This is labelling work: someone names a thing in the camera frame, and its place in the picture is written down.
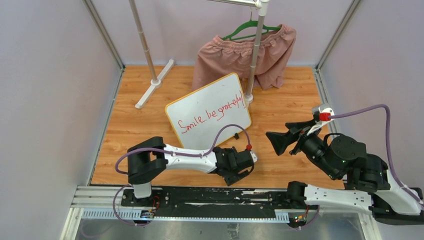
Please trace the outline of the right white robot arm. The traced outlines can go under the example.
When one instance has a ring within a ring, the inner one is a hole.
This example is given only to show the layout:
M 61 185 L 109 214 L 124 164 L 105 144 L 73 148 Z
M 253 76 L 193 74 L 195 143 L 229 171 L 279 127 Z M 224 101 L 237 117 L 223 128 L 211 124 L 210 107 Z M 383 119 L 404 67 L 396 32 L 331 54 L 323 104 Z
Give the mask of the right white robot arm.
M 349 209 L 371 215 L 377 222 L 394 226 L 424 223 L 423 193 L 412 188 L 408 195 L 394 180 L 389 165 L 367 152 L 366 145 L 342 133 L 319 136 L 312 121 L 288 122 L 287 132 L 268 131 L 275 153 L 289 146 L 291 155 L 303 153 L 332 180 L 344 188 L 331 190 L 310 183 L 291 181 L 285 195 L 292 209 L 306 206 Z

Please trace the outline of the yellow framed whiteboard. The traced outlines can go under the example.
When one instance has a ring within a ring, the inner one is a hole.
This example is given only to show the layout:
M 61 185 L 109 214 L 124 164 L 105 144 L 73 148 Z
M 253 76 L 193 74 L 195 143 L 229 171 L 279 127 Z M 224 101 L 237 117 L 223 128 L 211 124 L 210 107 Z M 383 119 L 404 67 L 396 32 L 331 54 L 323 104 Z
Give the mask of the yellow framed whiteboard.
M 186 149 L 219 145 L 252 124 L 239 76 L 234 72 L 169 103 L 164 110 Z

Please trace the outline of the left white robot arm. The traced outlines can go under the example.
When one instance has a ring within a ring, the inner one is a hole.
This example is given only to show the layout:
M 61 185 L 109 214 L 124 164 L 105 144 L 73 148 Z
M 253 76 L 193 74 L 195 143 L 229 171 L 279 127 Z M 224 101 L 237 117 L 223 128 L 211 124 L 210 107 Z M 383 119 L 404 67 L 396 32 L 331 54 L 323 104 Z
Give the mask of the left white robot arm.
M 222 177 L 231 186 L 248 176 L 258 160 L 248 145 L 245 150 L 214 147 L 194 150 L 179 148 L 154 136 L 127 150 L 128 183 L 133 187 L 134 200 L 140 206 L 153 201 L 152 181 L 165 170 L 194 170 Z

